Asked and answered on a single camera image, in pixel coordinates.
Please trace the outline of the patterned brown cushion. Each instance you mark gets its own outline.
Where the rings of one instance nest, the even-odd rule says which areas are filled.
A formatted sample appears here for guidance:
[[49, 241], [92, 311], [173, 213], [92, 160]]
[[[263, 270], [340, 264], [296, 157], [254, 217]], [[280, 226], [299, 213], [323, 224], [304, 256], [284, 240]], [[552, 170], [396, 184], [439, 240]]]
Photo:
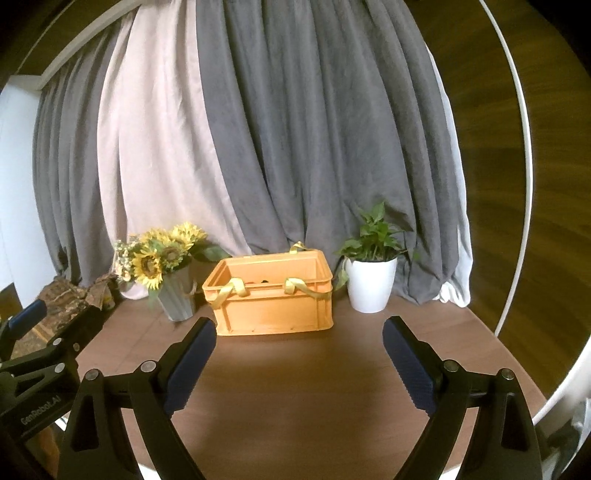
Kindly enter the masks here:
[[121, 296], [115, 276], [105, 274], [89, 287], [76, 286], [57, 276], [42, 288], [37, 299], [45, 302], [47, 314], [15, 343], [9, 360], [39, 351], [75, 327], [90, 327], [100, 321], [105, 322], [121, 301]]

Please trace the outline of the sunflower bouquet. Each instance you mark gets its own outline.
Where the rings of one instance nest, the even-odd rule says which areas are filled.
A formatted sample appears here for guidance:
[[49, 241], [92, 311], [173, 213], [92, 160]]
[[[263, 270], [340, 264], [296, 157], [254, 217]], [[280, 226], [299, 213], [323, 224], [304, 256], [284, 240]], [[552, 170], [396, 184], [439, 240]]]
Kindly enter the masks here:
[[170, 229], [154, 227], [116, 239], [111, 272], [124, 298], [155, 298], [166, 280], [193, 261], [216, 263], [229, 257], [204, 229], [185, 221]]

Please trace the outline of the grey ribbed vase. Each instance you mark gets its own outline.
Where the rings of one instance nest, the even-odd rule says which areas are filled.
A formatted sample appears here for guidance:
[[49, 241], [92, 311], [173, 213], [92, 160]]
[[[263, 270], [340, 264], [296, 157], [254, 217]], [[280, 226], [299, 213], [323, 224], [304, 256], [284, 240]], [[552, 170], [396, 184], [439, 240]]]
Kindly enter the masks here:
[[157, 299], [170, 321], [182, 322], [197, 312], [194, 300], [195, 288], [197, 283], [194, 281], [190, 266], [163, 276]]

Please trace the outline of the white plant pot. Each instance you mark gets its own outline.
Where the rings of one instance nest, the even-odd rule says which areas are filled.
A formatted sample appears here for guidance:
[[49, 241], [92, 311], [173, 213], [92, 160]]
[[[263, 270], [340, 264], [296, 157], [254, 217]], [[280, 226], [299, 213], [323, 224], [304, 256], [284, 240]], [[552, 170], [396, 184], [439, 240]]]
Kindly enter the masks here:
[[397, 259], [385, 262], [346, 260], [346, 289], [353, 309], [363, 314], [383, 311], [393, 291], [397, 267]]

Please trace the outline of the white sheer curtain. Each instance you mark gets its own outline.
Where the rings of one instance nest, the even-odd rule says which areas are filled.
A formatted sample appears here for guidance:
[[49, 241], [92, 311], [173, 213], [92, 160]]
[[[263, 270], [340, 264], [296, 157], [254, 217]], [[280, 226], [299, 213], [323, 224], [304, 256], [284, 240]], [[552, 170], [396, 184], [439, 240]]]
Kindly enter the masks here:
[[190, 222], [249, 255], [209, 127], [197, 2], [147, 1], [122, 18], [100, 96], [97, 168], [110, 241]]

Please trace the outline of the green potted plant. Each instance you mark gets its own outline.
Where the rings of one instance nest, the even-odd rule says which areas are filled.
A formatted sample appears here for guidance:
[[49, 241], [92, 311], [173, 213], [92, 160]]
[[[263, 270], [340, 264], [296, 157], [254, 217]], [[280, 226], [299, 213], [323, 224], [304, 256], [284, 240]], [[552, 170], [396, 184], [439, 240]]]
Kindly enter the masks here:
[[407, 246], [400, 239], [406, 232], [387, 219], [387, 207], [387, 203], [381, 201], [369, 210], [360, 210], [362, 222], [358, 233], [342, 240], [332, 249], [332, 254], [338, 259], [335, 267], [335, 291], [341, 290], [349, 282], [346, 261], [384, 263], [404, 257], [413, 262], [421, 258], [415, 247]]

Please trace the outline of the orange plastic crate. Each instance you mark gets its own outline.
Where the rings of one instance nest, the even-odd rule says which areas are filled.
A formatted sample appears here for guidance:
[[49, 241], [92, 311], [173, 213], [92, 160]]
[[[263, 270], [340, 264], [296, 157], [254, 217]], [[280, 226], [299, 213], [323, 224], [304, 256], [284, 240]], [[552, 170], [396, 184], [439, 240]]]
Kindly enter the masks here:
[[226, 258], [202, 285], [221, 336], [329, 330], [332, 271], [325, 254], [297, 243], [287, 253]]

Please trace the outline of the grey curtain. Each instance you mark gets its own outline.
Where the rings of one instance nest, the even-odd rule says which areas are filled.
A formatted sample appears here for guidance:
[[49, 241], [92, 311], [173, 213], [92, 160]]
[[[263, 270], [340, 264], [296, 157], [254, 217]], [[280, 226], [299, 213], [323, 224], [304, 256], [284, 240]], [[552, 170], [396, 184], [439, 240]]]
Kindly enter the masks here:
[[[194, 1], [209, 127], [250, 254], [325, 253], [385, 201], [403, 259], [394, 290], [466, 306], [473, 264], [449, 99], [402, 1]], [[100, 96], [122, 18], [44, 87], [34, 192], [57, 273], [88, 285], [113, 256], [97, 168]]]

